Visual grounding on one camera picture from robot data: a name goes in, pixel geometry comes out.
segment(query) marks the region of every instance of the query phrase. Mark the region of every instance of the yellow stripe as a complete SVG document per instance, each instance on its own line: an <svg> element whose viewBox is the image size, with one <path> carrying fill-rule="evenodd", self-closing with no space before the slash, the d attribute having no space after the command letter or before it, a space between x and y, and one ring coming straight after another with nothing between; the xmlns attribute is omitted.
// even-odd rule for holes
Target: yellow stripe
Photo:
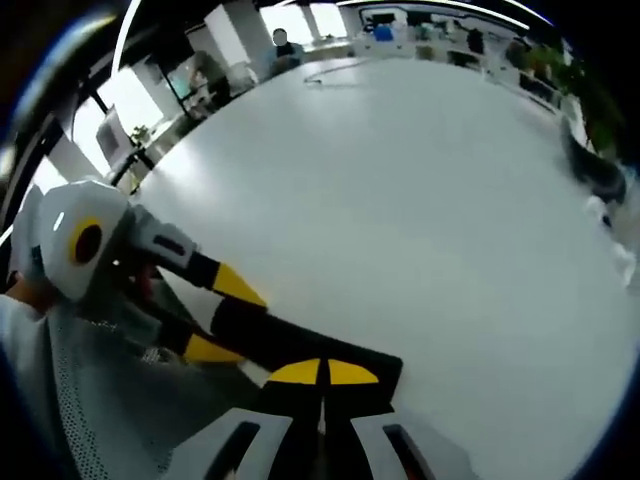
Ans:
<svg viewBox="0 0 640 480"><path fill-rule="evenodd" d="M230 350L226 350L205 340L198 335L192 335L187 344L183 358L191 362L233 362L244 360L243 357Z"/></svg>
<svg viewBox="0 0 640 480"><path fill-rule="evenodd" d="M378 377L366 368L339 360L329 360L331 385L378 383Z"/></svg>
<svg viewBox="0 0 640 480"><path fill-rule="evenodd" d="M213 282L213 290L261 307L267 306L265 301L247 285L247 282L226 263L220 263L218 274Z"/></svg>
<svg viewBox="0 0 640 480"><path fill-rule="evenodd" d="M320 359L306 360L304 362L292 363L276 370L269 377L270 382L281 383L302 383L304 385L315 385L318 378L318 368Z"/></svg>
<svg viewBox="0 0 640 480"><path fill-rule="evenodd" d="M80 239L80 235L82 235L82 232L87 228L93 225L97 225L98 227L100 226L100 220L98 220L98 217L87 217L82 222L78 223L76 228L74 228L71 237L69 237L69 260L71 263L78 263L78 259L76 258L76 244Z"/></svg>

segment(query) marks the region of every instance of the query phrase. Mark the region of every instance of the yellow marking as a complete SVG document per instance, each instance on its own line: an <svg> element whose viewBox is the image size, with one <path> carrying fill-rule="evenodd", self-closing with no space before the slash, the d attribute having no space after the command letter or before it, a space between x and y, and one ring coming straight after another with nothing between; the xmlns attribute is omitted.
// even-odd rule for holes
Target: yellow marking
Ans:
<svg viewBox="0 0 640 480"><path fill-rule="evenodd" d="M366 368L340 360L329 360L331 385L357 385L361 383L378 383L378 377Z"/></svg>
<svg viewBox="0 0 640 480"><path fill-rule="evenodd" d="M320 359L306 360L304 362L292 363L276 370L269 377L270 382L281 383L302 383L304 385L315 385L318 378L318 368Z"/></svg>
<svg viewBox="0 0 640 480"><path fill-rule="evenodd" d="M244 360L243 357L225 348L211 343L210 341L192 335L187 344L183 358L191 362L232 362L238 363Z"/></svg>
<svg viewBox="0 0 640 480"><path fill-rule="evenodd" d="M97 217L87 217L82 222L76 225L76 228L73 230L71 237L69 238L69 260L71 263L78 264L78 259L76 258L76 244L80 239L80 235L87 228L92 227L93 225L100 226L100 220Z"/></svg>
<svg viewBox="0 0 640 480"><path fill-rule="evenodd" d="M245 302L266 307L260 296L226 263L220 263L218 274L213 282L213 290L230 295Z"/></svg>

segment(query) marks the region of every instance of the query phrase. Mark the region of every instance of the desk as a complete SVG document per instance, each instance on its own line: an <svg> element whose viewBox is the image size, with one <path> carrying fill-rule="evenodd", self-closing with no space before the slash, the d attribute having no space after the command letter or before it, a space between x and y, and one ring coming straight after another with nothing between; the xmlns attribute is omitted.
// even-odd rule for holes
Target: desk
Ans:
<svg viewBox="0 0 640 480"><path fill-rule="evenodd" d="M483 480L565 479L624 394L640 321L559 166L556 118L434 62L303 84L358 61L249 91L176 145L139 201L276 315L402 357L394 406ZM210 318L206 292L170 281Z"/></svg>

